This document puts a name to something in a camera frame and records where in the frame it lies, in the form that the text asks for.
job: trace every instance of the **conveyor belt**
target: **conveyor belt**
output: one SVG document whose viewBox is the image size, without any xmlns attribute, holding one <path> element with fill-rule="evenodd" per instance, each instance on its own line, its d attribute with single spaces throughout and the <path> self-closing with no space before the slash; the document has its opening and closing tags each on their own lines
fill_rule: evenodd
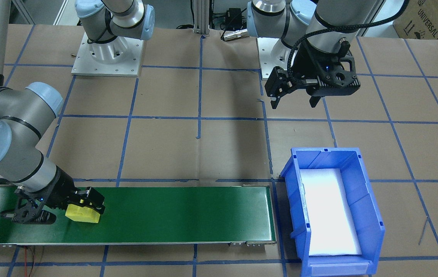
<svg viewBox="0 0 438 277">
<path fill-rule="evenodd" d="M 14 189 L 0 187 L 0 212 L 14 207 Z M 275 243 L 268 187 L 97 189 L 106 197 L 99 223 L 71 221 L 49 208 L 57 216 L 52 225 L 0 217 L 0 245 Z"/>
</svg>

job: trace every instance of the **blue bin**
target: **blue bin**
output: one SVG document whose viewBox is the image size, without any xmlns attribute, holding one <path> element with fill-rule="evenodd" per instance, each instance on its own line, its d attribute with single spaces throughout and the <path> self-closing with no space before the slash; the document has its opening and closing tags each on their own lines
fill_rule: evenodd
<svg viewBox="0 0 438 277">
<path fill-rule="evenodd" d="M 291 159 L 281 172 L 286 180 L 293 232 L 301 276 L 375 274 L 385 227 L 359 149 L 293 148 Z M 351 210 L 361 255 L 310 256 L 312 228 L 308 217 L 300 170 L 339 169 Z"/>
</svg>

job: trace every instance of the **yellow object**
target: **yellow object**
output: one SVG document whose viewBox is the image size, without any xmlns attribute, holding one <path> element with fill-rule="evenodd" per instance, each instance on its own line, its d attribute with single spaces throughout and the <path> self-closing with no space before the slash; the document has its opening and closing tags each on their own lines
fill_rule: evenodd
<svg viewBox="0 0 438 277">
<path fill-rule="evenodd" d="M 69 204 L 65 216 L 73 221 L 98 223 L 99 216 L 101 215 L 89 207 L 79 207 L 74 204 Z"/>
</svg>

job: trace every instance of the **black cable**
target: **black cable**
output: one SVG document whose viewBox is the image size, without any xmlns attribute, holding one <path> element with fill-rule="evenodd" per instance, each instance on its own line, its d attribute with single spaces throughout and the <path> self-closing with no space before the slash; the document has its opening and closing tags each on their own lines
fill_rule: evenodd
<svg viewBox="0 0 438 277">
<path fill-rule="evenodd" d="M 229 25 L 231 25 L 231 23 L 233 23 L 233 21 L 234 21 L 234 20 L 235 20 L 240 14 L 243 14 L 243 12 L 246 11 L 246 10 L 247 10 L 247 8 L 242 9 L 241 12 L 240 12 L 239 14 L 237 14 L 235 17 L 233 17 L 233 18 L 231 19 L 231 21 L 229 21 L 229 23 L 226 25 L 226 27 L 224 27 L 224 32 L 222 32 L 222 35 L 221 35 L 221 40 L 222 40 L 222 41 L 224 41 L 224 34 L 226 33 L 226 29 L 227 29 L 227 27 L 229 27 Z"/>
<path fill-rule="evenodd" d="M 313 37 L 314 35 L 320 35 L 320 34 L 323 34 L 323 33 L 340 32 L 340 31 L 345 31 L 345 30 L 354 30 L 354 29 L 360 29 L 360 28 L 370 28 L 370 27 L 375 27 L 375 26 L 383 25 L 385 23 L 394 21 L 399 16 L 401 16 L 404 13 L 405 9 L 407 8 L 407 5 L 409 5 L 409 0 L 404 0 L 404 3 L 402 4 L 402 7 L 400 7 L 400 10 L 396 14 L 394 14 L 393 16 L 391 16 L 391 17 L 389 17 L 387 19 L 384 19 L 384 20 L 380 20 L 380 21 L 376 21 L 376 22 L 372 22 L 372 23 L 347 25 L 347 26 L 339 26 L 339 27 L 326 28 L 326 29 L 322 29 L 322 30 L 316 30 L 314 32 L 305 34 L 303 37 L 300 37 L 300 39 L 298 39 L 295 42 L 295 44 L 291 48 L 291 51 L 289 52 L 289 58 L 288 58 L 288 79 L 295 80 L 297 82 L 301 82 L 300 80 L 296 79 L 293 76 L 293 69 L 291 68 L 291 62 L 293 61 L 294 52 L 297 50 L 298 46 L 305 39 L 307 39 L 309 37 Z"/>
<path fill-rule="evenodd" d="M 36 263 L 36 256 L 34 256 L 34 250 L 31 247 L 27 247 L 27 249 L 29 249 L 31 251 L 32 254 L 32 259 L 33 259 L 33 264 L 31 265 L 31 271 L 29 271 L 29 277 L 31 277 L 32 273 L 33 273 L 33 269 L 34 269 L 34 264 Z"/>
<path fill-rule="evenodd" d="M 176 28 L 177 29 L 191 29 L 191 28 L 193 28 L 193 25 L 191 25 L 191 24 L 183 24 L 183 25 L 180 25 L 180 26 L 178 26 Z"/>
<path fill-rule="evenodd" d="M 195 14 L 193 13 L 193 0 L 190 0 L 191 21 L 195 25 Z"/>
<path fill-rule="evenodd" d="M 106 10 L 106 15 L 105 16 L 109 16 L 110 11 Z M 101 37 L 103 37 L 104 33 L 106 33 L 106 31 L 109 31 L 110 29 L 108 28 L 109 24 L 106 24 L 106 28 L 104 28 L 103 33 L 101 33 L 101 35 L 99 35 L 99 37 L 97 37 L 97 39 L 90 39 L 89 37 L 87 37 L 87 44 L 93 44 L 94 42 L 99 42 L 99 39 L 101 39 Z"/>
</svg>

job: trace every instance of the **floor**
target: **floor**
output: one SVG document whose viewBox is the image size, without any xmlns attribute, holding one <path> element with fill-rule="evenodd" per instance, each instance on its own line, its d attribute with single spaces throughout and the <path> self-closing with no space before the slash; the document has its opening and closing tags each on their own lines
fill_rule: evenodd
<svg viewBox="0 0 438 277">
<path fill-rule="evenodd" d="M 299 276 L 278 179 L 289 149 L 359 147 L 386 226 L 375 276 L 438 277 L 437 40 L 359 38 L 359 91 L 316 108 L 298 91 L 272 110 L 254 38 L 157 29 L 139 79 L 73 77 L 83 33 L 9 26 L 6 85 L 46 82 L 65 98 L 38 149 L 78 186 L 268 185 L 279 243 L 36 247 L 33 276 Z M 0 276 L 24 276 L 24 261 L 29 273 L 32 256 L 0 248 Z"/>
</svg>

